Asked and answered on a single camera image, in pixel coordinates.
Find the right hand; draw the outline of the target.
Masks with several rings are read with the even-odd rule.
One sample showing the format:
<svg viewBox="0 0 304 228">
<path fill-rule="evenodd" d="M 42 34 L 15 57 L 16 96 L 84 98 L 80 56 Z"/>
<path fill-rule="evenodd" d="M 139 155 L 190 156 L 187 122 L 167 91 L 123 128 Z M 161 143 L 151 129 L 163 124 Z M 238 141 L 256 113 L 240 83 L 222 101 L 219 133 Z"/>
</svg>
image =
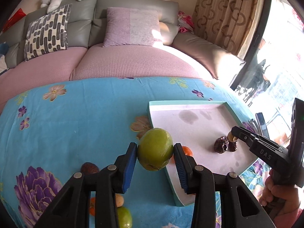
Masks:
<svg viewBox="0 0 304 228">
<path fill-rule="evenodd" d="M 275 185 L 272 179 L 273 169 L 269 172 L 269 177 L 265 181 L 265 187 L 259 203 L 266 206 L 273 202 L 274 197 L 285 200 L 285 204 L 278 215 L 292 213 L 299 209 L 301 204 L 302 189 L 296 185 Z"/>
</svg>

